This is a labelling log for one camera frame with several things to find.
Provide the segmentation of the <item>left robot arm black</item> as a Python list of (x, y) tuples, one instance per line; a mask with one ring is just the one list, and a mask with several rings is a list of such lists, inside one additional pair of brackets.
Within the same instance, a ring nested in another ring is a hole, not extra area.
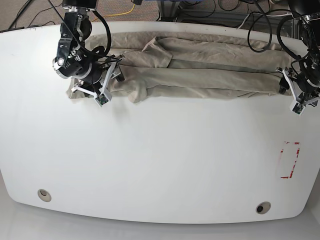
[[(320, 2), (318, 0), (289, 0), (291, 16), (284, 17), (278, 24), (276, 36), (282, 49), (299, 64), (300, 73), (289, 80), (296, 80), (301, 94), (297, 104), (304, 107), (320, 98)], [(302, 42), (307, 47), (306, 56), (295, 54), (283, 43), (281, 28), (289, 20), (297, 20)]]

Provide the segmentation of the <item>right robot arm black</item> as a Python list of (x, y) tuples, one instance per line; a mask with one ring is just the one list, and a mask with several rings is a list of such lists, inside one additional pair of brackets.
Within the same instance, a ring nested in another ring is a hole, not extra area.
[[(121, 59), (109, 55), (112, 43), (110, 28), (97, 12), (95, 0), (64, 0), (62, 7), (67, 12), (62, 17), (60, 39), (52, 67), (61, 78), (74, 79), (72, 93), (92, 96), (102, 106), (112, 99), (108, 90), (109, 81), (116, 79), (122, 82), (125, 79), (119, 66)], [(92, 50), (85, 47), (85, 41), (92, 32), (89, 12), (101, 20), (107, 38), (106, 46), (97, 46)]]

